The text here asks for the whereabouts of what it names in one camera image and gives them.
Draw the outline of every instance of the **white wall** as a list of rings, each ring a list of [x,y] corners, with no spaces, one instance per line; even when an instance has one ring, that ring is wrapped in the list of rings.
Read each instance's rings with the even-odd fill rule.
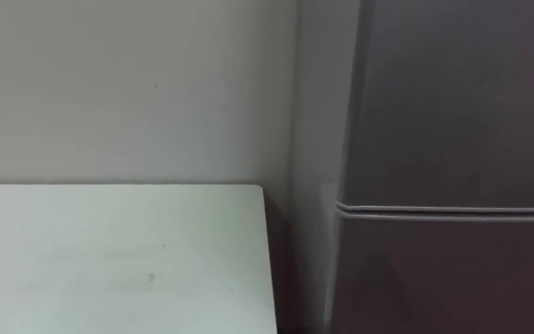
[[[0,182],[249,182],[285,208],[295,3],[0,0]]]

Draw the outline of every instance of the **refrigerator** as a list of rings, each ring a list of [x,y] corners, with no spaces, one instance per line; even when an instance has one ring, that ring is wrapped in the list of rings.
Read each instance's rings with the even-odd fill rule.
[[[305,325],[534,332],[534,1],[299,7]]]

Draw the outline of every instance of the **table top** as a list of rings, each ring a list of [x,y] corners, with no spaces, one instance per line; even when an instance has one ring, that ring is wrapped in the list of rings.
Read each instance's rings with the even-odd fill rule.
[[[0,333],[275,334],[258,186],[0,186]]]

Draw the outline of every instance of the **refrigerator door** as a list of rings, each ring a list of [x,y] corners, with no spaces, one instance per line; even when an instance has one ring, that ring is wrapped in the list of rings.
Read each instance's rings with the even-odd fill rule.
[[[364,0],[364,20],[339,204],[534,212],[534,1]]]
[[[341,220],[331,334],[534,333],[534,218]]]

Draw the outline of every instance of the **freezer door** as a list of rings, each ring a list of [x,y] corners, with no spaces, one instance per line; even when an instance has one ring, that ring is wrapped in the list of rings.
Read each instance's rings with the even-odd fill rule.
[[[341,222],[331,334],[534,333],[534,218]]]
[[[534,211],[534,1],[362,5],[340,204]]]

